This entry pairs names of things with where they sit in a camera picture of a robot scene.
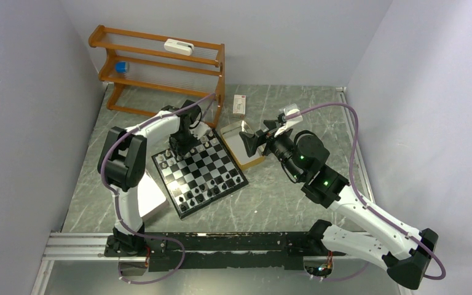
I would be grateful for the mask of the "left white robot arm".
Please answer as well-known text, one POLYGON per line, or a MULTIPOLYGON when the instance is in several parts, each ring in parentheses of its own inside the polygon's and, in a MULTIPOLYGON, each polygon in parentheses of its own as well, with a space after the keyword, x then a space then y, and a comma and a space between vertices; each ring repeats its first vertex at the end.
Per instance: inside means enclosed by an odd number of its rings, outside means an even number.
POLYGON ((183 157, 198 144, 206 130, 208 126, 202 122, 199 103, 187 100, 180 108, 166 106, 133 127, 113 127, 108 131, 98 172, 113 199, 116 221, 112 244, 116 252, 136 256, 146 249, 138 185, 146 175, 149 144, 168 138, 171 152, 183 157))

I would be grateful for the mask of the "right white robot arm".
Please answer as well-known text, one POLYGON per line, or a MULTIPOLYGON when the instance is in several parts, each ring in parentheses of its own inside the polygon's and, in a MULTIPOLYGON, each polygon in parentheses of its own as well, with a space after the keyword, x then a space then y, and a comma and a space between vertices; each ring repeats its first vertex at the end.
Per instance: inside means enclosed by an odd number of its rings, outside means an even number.
POLYGON ((328 221, 317 221, 307 238, 313 254, 341 252, 385 270, 397 284, 417 290, 425 278, 438 242, 430 228, 419 230, 393 217, 375 203, 357 194, 351 182, 326 164, 329 151, 311 131, 290 137, 279 122, 267 120, 266 131, 240 131, 248 155, 263 146, 263 155, 273 154, 293 183, 313 203, 339 213, 359 225, 367 234, 344 230, 328 221))

